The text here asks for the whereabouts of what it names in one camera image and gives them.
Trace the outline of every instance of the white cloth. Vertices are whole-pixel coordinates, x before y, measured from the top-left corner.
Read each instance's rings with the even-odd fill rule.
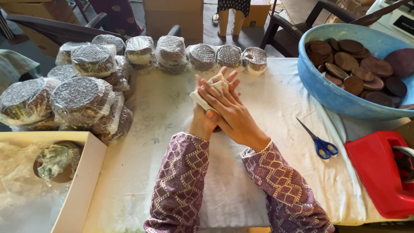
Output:
[[[375,209],[345,153],[346,131],[341,118],[326,111],[309,95],[296,67],[296,58],[269,58],[264,75],[253,78],[240,74],[241,100],[286,161],[305,177],[333,224],[389,221]],[[137,77],[136,81],[135,95],[126,103],[134,111],[133,124],[123,142],[108,148],[85,233],[143,229],[171,136],[186,131],[191,121],[193,101],[188,97],[194,90],[191,72],[176,77],[157,72]],[[335,144],[339,154],[329,160],[320,159],[311,137],[296,117],[316,136]],[[401,125],[405,121],[394,123]],[[356,123],[360,129],[355,135],[363,136],[374,129],[368,121],[356,120]],[[380,123],[383,127],[390,124]],[[223,132],[213,133],[200,212],[201,228],[269,225],[263,192],[250,180],[241,162],[244,148]]]
[[[212,78],[210,78],[210,80],[207,81],[207,83],[209,85],[211,85],[212,87],[214,87],[214,89],[216,89],[218,92],[220,92],[221,94],[223,94],[223,90],[229,90],[229,83],[226,79],[224,79],[223,75],[221,73],[213,76]],[[216,113],[220,114],[216,109],[214,109],[212,106],[210,106],[207,101],[205,101],[203,99],[203,97],[201,97],[201,95],[198,93],[198,90],[195,90],[193,92],[190,93],[190,97],[196,101],[205,111],[208,110],[213,110]]]

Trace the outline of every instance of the patterned dress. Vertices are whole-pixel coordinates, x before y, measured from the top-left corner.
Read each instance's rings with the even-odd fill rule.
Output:
[[[219,0],[217,4],[217,14],[221,10],[235,9],[243,12],[244,17],[249,17],[250,0]]]
[[[241,159],[252,181],[264,192],[272,233],[335,230],[309,185],[273,142],[258,153],[245,149]],[[145,232],[197,232],[208,164],[209,141],[183,132],[172,137],[155,183]]]

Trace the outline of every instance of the yellow pants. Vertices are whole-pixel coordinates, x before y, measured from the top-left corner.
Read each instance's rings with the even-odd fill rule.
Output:
[[[240,34],[243,21],[244,21],[243,12],[241,12],[240,10],[237,10],[236,14],[234,15],[233,35]],[[229,10],[219,11],[220,36],[226,36],[228,23],[229,23]]]

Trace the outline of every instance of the black patterned top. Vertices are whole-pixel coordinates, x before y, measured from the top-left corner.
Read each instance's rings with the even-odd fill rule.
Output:
[[[217,13],[221,10],[235,9],[243,12],[244,17],[249,17],[250,0],[219,0]]]

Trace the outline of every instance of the white cardboard box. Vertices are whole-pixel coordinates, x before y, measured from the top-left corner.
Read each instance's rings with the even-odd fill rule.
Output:
[[[52,233],[81,233],[107,146],[90,132],[38,131],[0,133],[0,142],[27,146],[33,142],[72,141],[83,146],[82,156]]]

